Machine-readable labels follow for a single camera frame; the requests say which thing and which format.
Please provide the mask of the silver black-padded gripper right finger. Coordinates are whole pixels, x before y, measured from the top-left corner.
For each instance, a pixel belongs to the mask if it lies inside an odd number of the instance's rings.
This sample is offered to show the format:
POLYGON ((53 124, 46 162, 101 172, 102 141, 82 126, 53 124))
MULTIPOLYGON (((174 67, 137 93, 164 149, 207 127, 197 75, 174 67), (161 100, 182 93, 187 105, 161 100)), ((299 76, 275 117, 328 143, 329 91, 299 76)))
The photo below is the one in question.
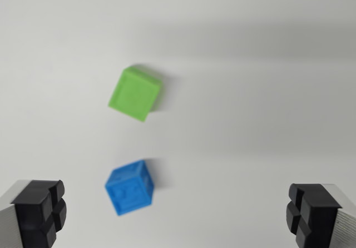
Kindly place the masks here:
POLYGON ((301 248, 355 247, 355 204, 334 184, 289 187, 286 223, 301 248))

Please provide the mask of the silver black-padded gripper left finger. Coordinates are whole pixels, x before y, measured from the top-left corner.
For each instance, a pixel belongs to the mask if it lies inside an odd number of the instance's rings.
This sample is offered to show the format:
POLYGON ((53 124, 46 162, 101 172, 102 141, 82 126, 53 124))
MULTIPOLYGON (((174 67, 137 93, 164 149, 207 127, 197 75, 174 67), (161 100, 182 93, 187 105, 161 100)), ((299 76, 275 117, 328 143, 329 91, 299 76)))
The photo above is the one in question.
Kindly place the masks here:
POLYGON ((18 180, 1 196, 1 247, 52 247, 67 206, 61 180, 18 180))

